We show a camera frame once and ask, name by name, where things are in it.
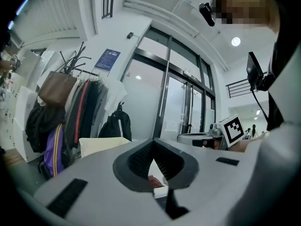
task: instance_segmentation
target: brown bag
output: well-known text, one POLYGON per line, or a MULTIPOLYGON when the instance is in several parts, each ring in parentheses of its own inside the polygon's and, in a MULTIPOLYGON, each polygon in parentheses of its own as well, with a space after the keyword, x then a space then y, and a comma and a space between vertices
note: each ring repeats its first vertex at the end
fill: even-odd
POLYGON ((67 98, 76 82, 76 78, 55 71, 50 71, 38 96, 47 104, 64 107, 67 98))

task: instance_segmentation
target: railing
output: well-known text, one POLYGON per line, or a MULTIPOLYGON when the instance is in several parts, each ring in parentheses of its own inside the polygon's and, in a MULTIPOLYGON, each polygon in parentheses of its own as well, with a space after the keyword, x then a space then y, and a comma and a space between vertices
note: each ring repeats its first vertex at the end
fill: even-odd
POLYGON ((241 81, 231 83, 229 85, 226 85, 226 87, 228 88, 229 98, 236 97, 236 96, 242 96, 242 95, 251 93, 251 91, 250 91, 251 86, 250 86, 248 79, 244 79, 241 81))
POLYGON ((103 0, 103 15, 102 19, 105 17, 113 17, 113 3, 114 0, 103 0))

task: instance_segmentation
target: poster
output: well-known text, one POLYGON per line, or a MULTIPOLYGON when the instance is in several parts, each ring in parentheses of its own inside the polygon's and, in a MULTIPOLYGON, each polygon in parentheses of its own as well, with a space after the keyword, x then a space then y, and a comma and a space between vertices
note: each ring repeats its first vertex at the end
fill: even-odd
POLYGON ((110 72, 119 55, 120 52, 107 48, 94 68, 110 72))

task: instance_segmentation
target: black bag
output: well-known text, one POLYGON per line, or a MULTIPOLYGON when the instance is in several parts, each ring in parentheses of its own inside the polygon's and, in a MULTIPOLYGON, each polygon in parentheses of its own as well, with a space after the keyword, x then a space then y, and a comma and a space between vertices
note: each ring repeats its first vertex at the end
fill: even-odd
POLYGON ((117 111, 108 117, 108 121, 103 125, 98 138, 124 137, 132 141, 131 121, 127 113, 122 111, 119 105, 117 111))
POLYGON ((46 180, 49 180, 51 179, 51 174, 50 174, 50 171, 47 167, 47 165, 45 164, 44 162, 44 159, 42 159, 39 164, 38 164, 38 171, 40 174, 43 175, 43 177, 46 179, 46 180))
POLYGON ((50 131, 63 123, 65 108, 40 106, 38 103, 29 114, 26 123, 27 141, 35 153, 45 151, 50 131))

